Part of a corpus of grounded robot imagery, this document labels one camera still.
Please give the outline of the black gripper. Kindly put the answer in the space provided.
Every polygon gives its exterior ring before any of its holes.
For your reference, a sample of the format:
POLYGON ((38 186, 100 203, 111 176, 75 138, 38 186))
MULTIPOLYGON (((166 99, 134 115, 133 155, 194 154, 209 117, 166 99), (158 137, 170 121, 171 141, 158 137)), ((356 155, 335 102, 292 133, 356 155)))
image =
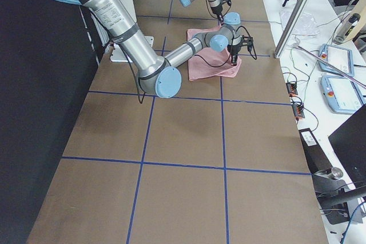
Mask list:
POLYGON ((231 55, 231 64, 237 64, 238 52, 241 50, 241 38, 235 38, 229 41, 228 52, 231 55))
POLYGON ((229 9, 231 8, 231 0, 214 0, 210 2, 210 8, 214 15, 218 17, 220 25, 222 25, 222 11, 223 5, 227 4, 229 9))

